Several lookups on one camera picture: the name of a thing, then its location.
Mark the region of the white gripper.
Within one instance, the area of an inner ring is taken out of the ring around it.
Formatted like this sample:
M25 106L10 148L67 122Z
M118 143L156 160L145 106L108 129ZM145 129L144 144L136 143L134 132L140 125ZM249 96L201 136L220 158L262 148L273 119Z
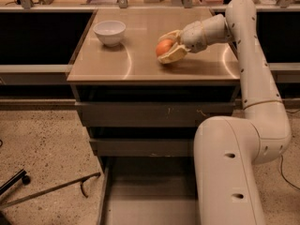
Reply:
M173 30L158 39L158 43L167 41L174 44L171 49L157 56L161 64L170 64L183 59L187 53L199 53L207 48L203 24L199 21L188 24L183 30Z

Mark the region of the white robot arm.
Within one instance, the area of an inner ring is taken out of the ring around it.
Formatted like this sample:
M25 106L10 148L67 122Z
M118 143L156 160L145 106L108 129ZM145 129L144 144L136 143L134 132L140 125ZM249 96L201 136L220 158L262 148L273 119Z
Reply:
M292 129L257 37L252 0L232 0L223 15L193 22L163 35L157 60L170 64L187 53L234 41L240 69L242 118L215 116L195 134L193 157L201 225L265 225L252 166L279 158Z

